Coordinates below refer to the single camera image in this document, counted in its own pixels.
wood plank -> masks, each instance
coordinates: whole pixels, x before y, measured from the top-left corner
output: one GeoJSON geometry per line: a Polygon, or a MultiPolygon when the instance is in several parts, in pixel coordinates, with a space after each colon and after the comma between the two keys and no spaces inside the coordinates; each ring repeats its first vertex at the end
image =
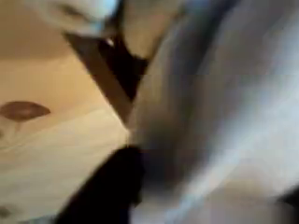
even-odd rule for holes
{"type": "Polygon", "coordinates": [[[10,0],[0,2],[0,28],[0,106],[29,101],[51,112],[0,117],[0,208],[19,221],[57,212],[126,130],[59,31],[10,0]]]}

black fabric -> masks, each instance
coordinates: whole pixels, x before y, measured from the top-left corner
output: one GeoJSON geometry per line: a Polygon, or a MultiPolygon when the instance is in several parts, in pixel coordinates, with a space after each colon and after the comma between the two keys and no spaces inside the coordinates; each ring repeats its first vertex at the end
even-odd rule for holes
{"type": "Polygon", "coordinates": [[[129,223],[143,174],[142,153],[137,147],[118,150],[73,196],[54,223],[129,223]]]}

